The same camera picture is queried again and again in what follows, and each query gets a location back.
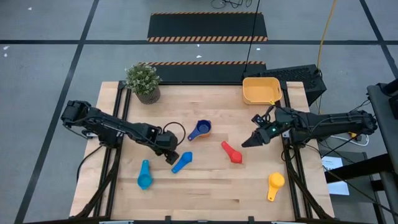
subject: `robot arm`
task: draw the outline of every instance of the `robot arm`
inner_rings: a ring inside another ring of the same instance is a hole
[[[130,123],[91,107],[85,101],[69,101],[61,120],[67,128],[81,126],[98,136],[99,142],[106,147],[120,146],[120,136],[126,134],[130,139],[150,147],[157,156],[162,154],[166,162],[173,164],[179,157],[175,152],[177,137],[171,131],[163,131],[146,123]]]
[[[320,139],[332,134],[373,134],[377,129],[376,120],[365,111],[318,115],[277,107],[275,121],[270,122],[268,114],[274,107],[276,106],[271,106],[264,116],[257,114],[253,117],[252,122],[259,127],[242,147],[268,144],[272,138],[289,130],[290,144],[304,145],[311,139]]]

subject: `yellow plastic bin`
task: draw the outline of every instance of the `yellow plastic bin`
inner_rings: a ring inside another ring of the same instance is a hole
[[[282,98],[277,78],[252,77],[243,80],[243,101],[248,105],[268,105]]]

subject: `wooden table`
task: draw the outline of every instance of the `wooden table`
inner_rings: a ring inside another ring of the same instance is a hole
[[[112,114],[117,85],[117,82],[102,84],[97,108]],[[302,83],[288,83],[288,89],[292,107],[308,111]],[[241,147],[257,127],[251,118],[256,113],[264,114],[267,106],[245,105],[242,86],[174,85],[160,86],[160,91],[162,96],[153,105],[140,103],[132,94],[127,120],[155,126],[177,121],[189,134],[198,119],[209,119],[212,122],[211,136],[192,142],[185,140],[179,145],[177,152],[180,155],[185,151],[193,152],[193,162],[178,174],[171,172],[172,166],[165,162],[164,156],[157,157],[148,147],[125,137],[112,219],[164,220],[166,215],[171,215],[173,220],[248,220],[248,216],[254,216],[256,221],[294,220],[286,166],[280,159],[281,138],[274,138],[264,146]],[[181,127],[170,125],[168,129],[181,139]],[[242,152],[243,164],[230,163],[221,147],[222,141]],[[315,140],[309,145],[317,148]],[[98,140],[89,140],[85,155],[97,146]],[[89,158],[81,168],[71,215],[77,214],[96,191],[104,152],[103,149]],[[301,152],[309,191],[325,211],[334,216],[318,152],[309,147]],[[143,159],[150,160],[154,178],[149,190],[141,190],[137,185]],[[267,200],[268,176],[273,172],[284,175],[285,185],[278,191],[275,201],[270,202]],[[298,189],[297,194],[304,217],[302,195]],[[107,196],[105,193],[102,214]]]

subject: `red spoon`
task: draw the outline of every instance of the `red spoon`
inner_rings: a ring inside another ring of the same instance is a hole
[[[237,164],[242,163],[242,154],[239,151],[236,151],[235,149],[233,149],[226,141],[223,141],[221,143],[221,146],[226,151],[226,153],[229,155],[231,162],[237,163]]]

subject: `yellow spoon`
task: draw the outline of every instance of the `yellow spoon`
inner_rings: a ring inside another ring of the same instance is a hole
[[[275,172],[271,174],[268,178],[268,200],[274,201],[276,193],[285,184],[285,178],[282,174]]]

